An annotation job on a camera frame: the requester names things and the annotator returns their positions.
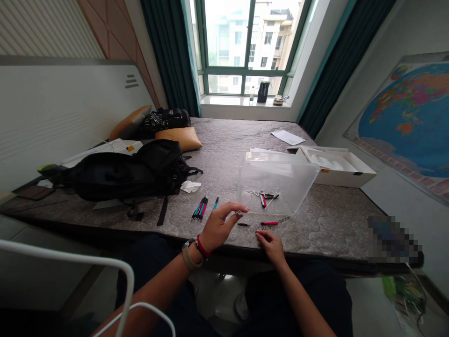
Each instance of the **dark pants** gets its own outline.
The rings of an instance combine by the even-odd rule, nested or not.
[[[165,239],[151,234],[131,246],[124,260],[134,270],[134,291],[144,286],[175,257]],[[308,262],[293,271],[313,303],[337,336],[352,336],[352,301],[346,282],[324,262]],[[126,277],[119,273],[116,307],[123,304]],[[249,317],[235,336],[300,336],[301,332],[288,302],[281,280],[275,271],[253,275],[246,286]],[[196,310],[190,282],[167,311],[177,336],[214,336],[218,334]],[[153,336],[171,336],[167,323],[160,321]]]

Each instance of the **bed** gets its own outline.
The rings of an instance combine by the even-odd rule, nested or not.
[[[212,206],[207,207],[202,223],[190,221],[190,218],[205,194],[210,201],[215,201],[219,196],[219,205],[235,199],[239,167],[246,151],[259,147],[287,152],[289,145],[272,136],[271,131],[286,130],[306,139],[304,145],[315,145],[299,125],[289,122],[192,118],[192,126],[203,148],[189,152],[191,158],[187,162],[204,170],[204,174],[189,179],[201,182],[202,186],[195,193],[181,191],[179,195],[169,196],[162,226],[158,227],[157,222],[163,199],[141,203],[145,216],[142,221],[133,221],[127,218],[126,206],[93,210],[94,203],[76,195],[66,195],[61,190],[41,201],[14,198],[2,205],[0,212],[20,220],[96,228],[97,232],[100,229],[116,233],[157,232],[181,242],[201,232]],[[378,272],[379,266],[368,263],[370,240],[367,217],[383,215],[360,189],[313,184],[299,211],[272,230],[282,237],[284,250],[292,259],[326,258],[336,264],[352,264],[355,270],[365,268]],[[244,222],[251,226],[235,226],[222,251],[259,256],[261,251],[254,231],[261,228],[261,221],[281,218],[275,215],[245,215]]]

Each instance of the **map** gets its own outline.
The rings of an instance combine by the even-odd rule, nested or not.
[[[449,62],[398,64],[344,136],[449,205]]]

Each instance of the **wristwatch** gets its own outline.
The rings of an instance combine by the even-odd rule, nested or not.
[[[185,244],[182,246],[182,255],[184,256],[184,261],[186,262],[187,268],[190,271],[195,271],[195,269],[200,268],[203,265],[203,260],[199,264],[196,264],[193,262],[192,257],[190,256],[190,251],[188,247],[195,242],[195,238],[189,239]]]

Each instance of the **orange pillow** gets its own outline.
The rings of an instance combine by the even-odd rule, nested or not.
[[[162,130],[156,132],[154,137],[155,139],[178,141],[181,146],[181,151],[195,150],[203,147],[196,135],[194,127]]]
[[[146,105],[131,113],[111,131],[109,141],[117,138],[128,139],[128,137],[131,136],[144,122],[145,117],[148,116],[150,112],[151,105]]]

